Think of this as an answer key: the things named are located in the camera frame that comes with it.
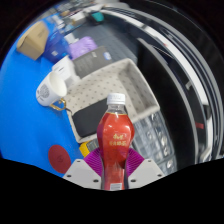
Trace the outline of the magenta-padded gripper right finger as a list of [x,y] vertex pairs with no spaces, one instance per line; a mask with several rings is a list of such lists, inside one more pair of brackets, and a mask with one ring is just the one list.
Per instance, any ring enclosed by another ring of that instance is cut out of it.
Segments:
[[146,186],[164,177],[164,173],[153,159],[144,159],[134,149],[130,149],[125,164],[128,189]]

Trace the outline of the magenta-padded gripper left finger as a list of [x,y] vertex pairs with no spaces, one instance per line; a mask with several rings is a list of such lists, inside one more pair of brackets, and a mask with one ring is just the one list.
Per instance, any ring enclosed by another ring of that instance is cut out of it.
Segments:
[[84,159],[76,159],[63,178],[83,188],[100,190],[102,173],[100,150],[95,149]]

